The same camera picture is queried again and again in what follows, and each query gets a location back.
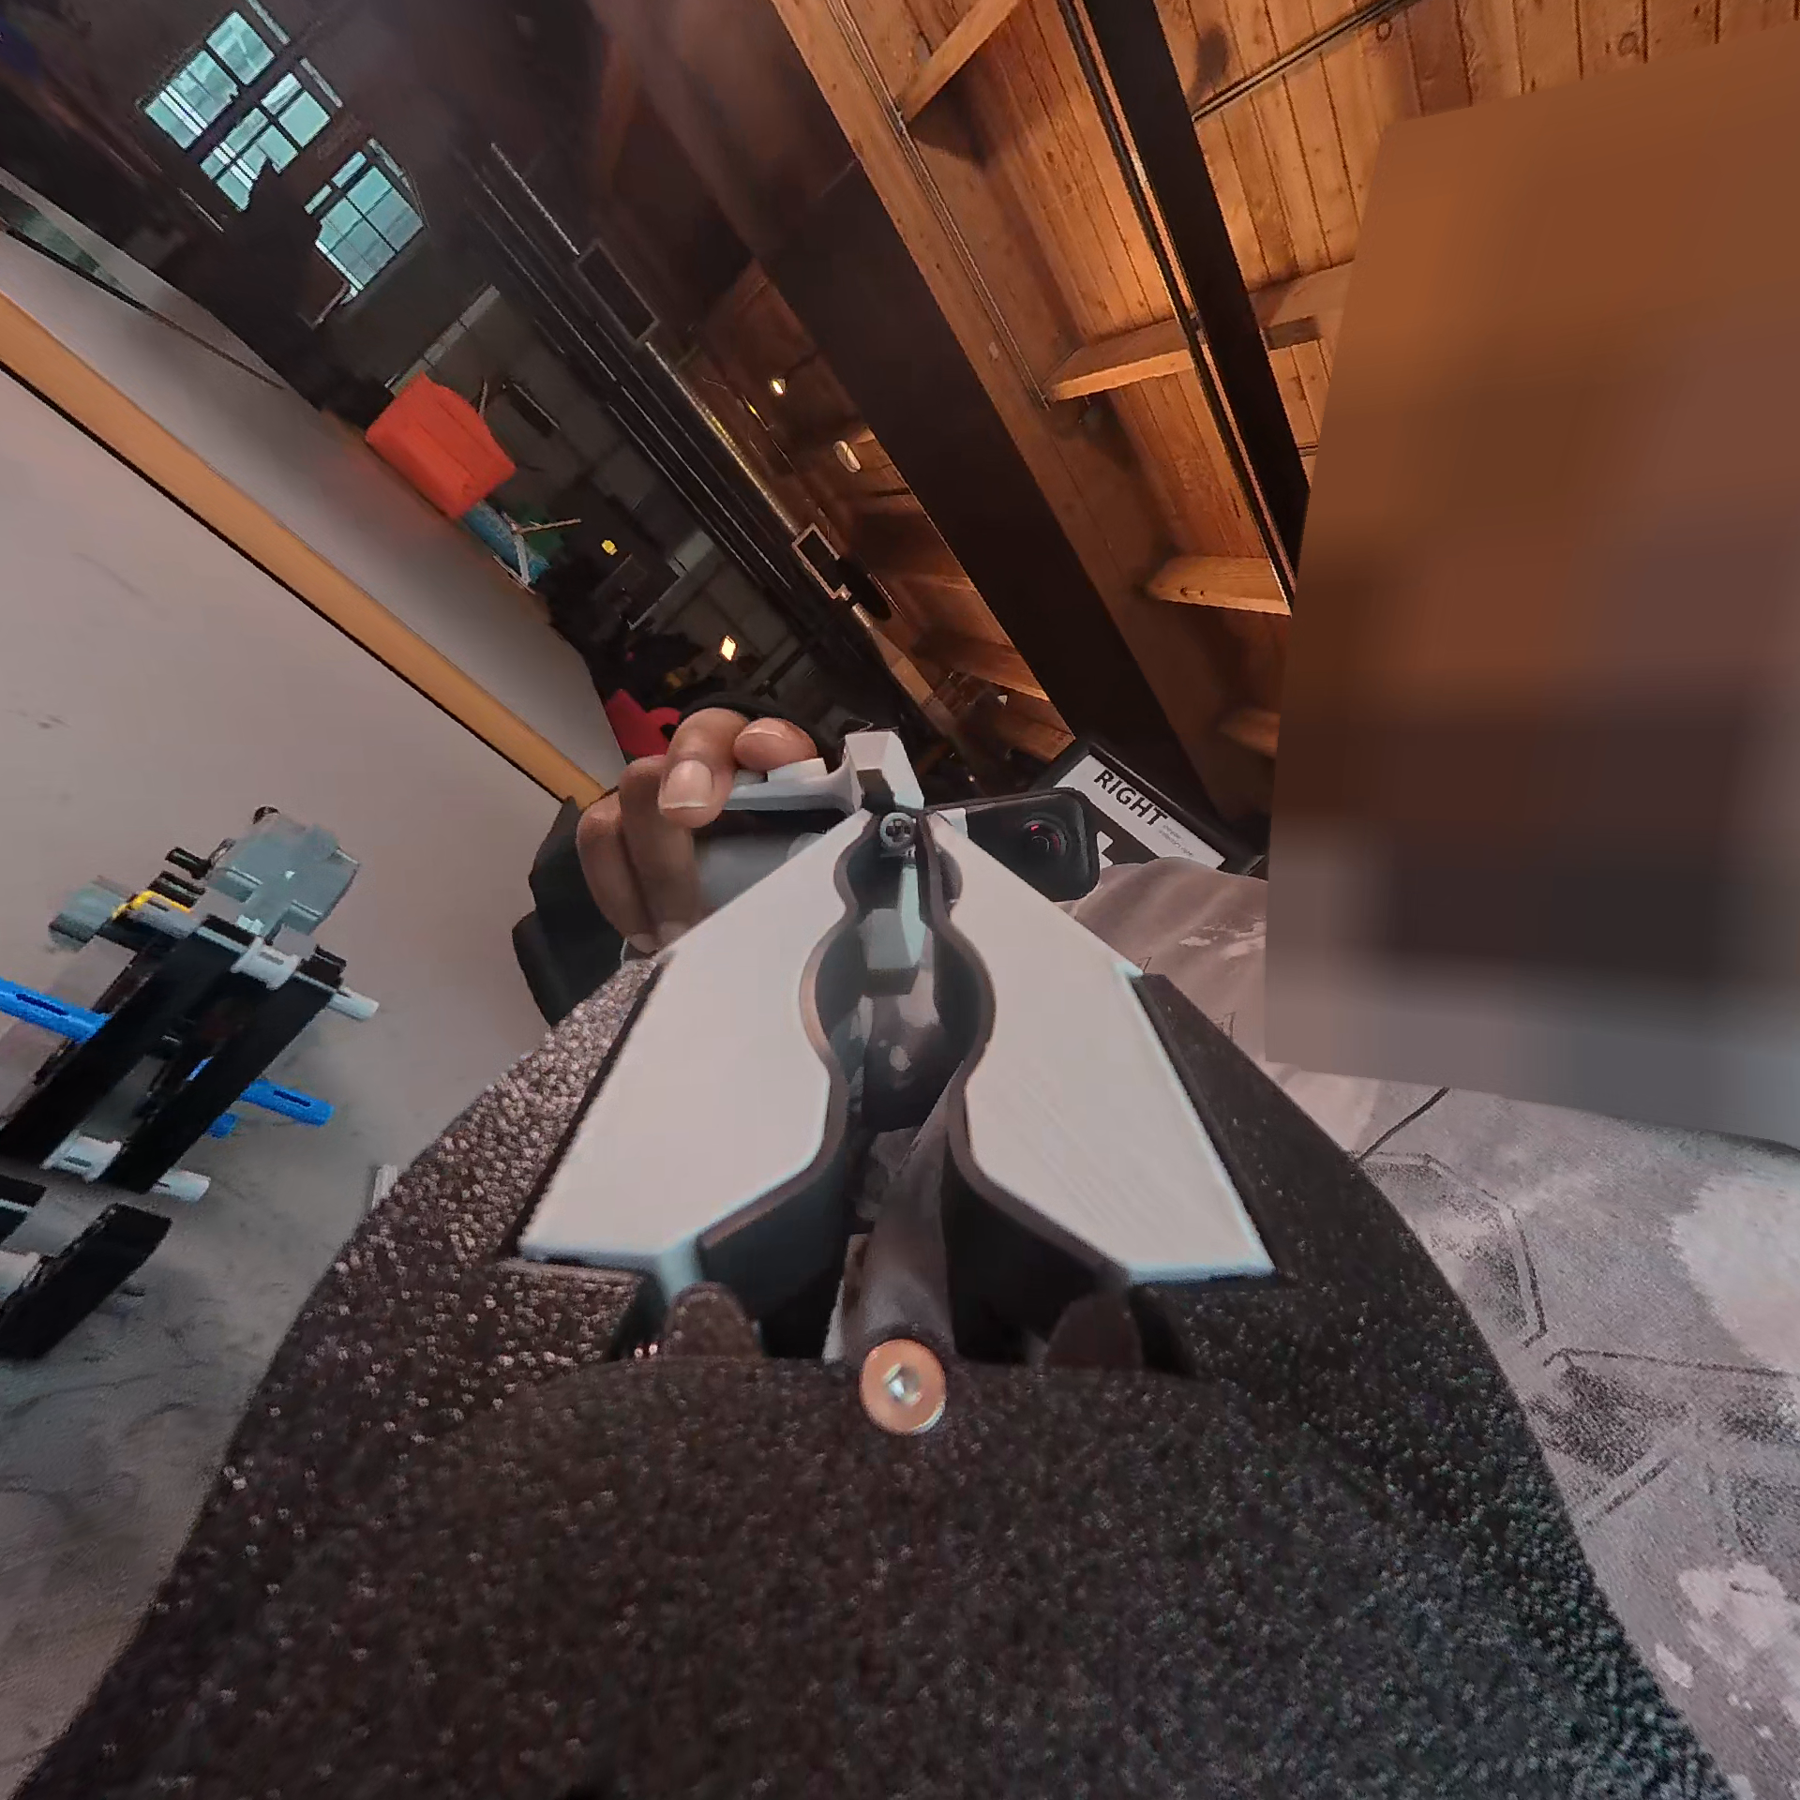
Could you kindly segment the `paned window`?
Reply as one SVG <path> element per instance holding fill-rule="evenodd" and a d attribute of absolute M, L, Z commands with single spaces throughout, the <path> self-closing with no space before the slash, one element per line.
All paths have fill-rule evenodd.
<path fill-rule="evenodd" d="M 415 182 L 323 64 L 348 5 L 210 5 L 206 28 L 137 100 L 137 118 L 223 208 L 248 224 L 257 199 L 298 210 L 323 279 L 319 319 L 364 298 L 429 232 Z"/>

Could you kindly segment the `grey desk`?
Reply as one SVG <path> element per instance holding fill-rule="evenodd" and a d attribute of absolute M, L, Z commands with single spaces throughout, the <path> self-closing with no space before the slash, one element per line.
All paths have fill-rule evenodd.
<path fill-rule="evenodd" d="M 323 945 L 371 1023 L 275 1071 L 325 1127 L 247 1110 L 194 1204 L 39 1360 L 3 1364 L 2 1780 L 13 1795 L 144 1621 L 301 1302 L 402 1165 L 547 1024 L 509 931 L 554 799 L 33 392 L 3 383 L 3 978 L 93 996 L 54 945 L 271 803 L 359 861 Z"/>

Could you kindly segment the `person's grey sweatshirt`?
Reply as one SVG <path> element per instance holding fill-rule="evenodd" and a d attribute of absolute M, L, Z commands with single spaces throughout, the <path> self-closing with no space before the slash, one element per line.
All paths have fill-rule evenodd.
<path fill-rule="evenodd" d="M 1735 1795 L 1797 1794 L 1797 1154 L 1267 1054 L 1267 888 L 1157 861 L 1070 916 L 1365 1165 L 1470 1307 L 1583 1550 Z"/>

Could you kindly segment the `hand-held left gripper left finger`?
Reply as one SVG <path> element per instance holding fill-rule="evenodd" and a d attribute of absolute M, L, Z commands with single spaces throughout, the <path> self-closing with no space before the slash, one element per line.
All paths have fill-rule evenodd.
<path fill-rule="evenodd" d="M 827 1348 L 892 875 L 847 819 L 655 958 L 521 1220 L 526 1265 L 633 1277 L 650 1323 L 710 1281 L 769 1351 Z"/>

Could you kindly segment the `orange storage box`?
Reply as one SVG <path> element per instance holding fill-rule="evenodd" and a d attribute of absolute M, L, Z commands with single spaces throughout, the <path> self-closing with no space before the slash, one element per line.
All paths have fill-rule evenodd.
<path fill-rule="evenodd" d="M 364 439 L 452 523 L 488 501 L 518 469 L 477 408 L 422 372 L 394 392 Z"/>

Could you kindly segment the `black grey brick model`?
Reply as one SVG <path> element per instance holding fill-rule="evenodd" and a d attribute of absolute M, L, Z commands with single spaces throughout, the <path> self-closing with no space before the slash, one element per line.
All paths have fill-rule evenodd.
<path fill-rule="evenodd" d="M 270 1068 L 319 1019 L 377 1012 L 319 944 L 356 873 L 331 831 L 266 807 L 212 852 L 167 852 L 145 886 L 72 889 L 50 945 L 112 965 L 92 996 L 3 981 L 3 1023 L 25 1044 L 3 1051 L 3 1160 L 197 1202 L 210 1183 L 184 1161 L 239 1109 L 329 1124 L 329 1103 Z"/>

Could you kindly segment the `person's right hand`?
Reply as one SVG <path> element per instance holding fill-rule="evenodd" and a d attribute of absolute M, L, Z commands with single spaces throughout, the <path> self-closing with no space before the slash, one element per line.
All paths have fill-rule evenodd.
<path fill-rule="evenodd" d="M 789 721 L 708 705 L 583 813 L 578 869 L 630 954 L 660 954 L 705 918 L 697 839 L 722 816 L 735 778 L 817 757 L 817 742 Z"/>

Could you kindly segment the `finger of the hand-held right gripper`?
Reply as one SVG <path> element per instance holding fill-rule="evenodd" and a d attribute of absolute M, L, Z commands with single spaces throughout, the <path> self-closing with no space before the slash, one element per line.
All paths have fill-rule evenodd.
<path fill-rule="evenodd" d="M 732 781 L 728 814 L 823 814 L 920 813 L 926 798 L 908 751 L 892 732 L 862 732 L 842 737 L 840 763 L 820 757 L 766 773 L 744 772 Z"/>
<path fill-rule="evenodd" d="M 868 979 L 917 979 L 927 950 L 915 847 L 862 847 L 862 962 Z"/>

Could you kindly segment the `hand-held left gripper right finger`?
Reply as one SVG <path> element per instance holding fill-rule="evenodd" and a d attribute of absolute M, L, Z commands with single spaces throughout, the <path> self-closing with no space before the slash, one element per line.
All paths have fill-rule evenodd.
<path fill-rule="evenodd" d="M 919 825 L 915 865 L 957 1351 L 1019 1355 L 1091 1296 L 1271 1281 L 1139 969 L 950 825 Z"/>

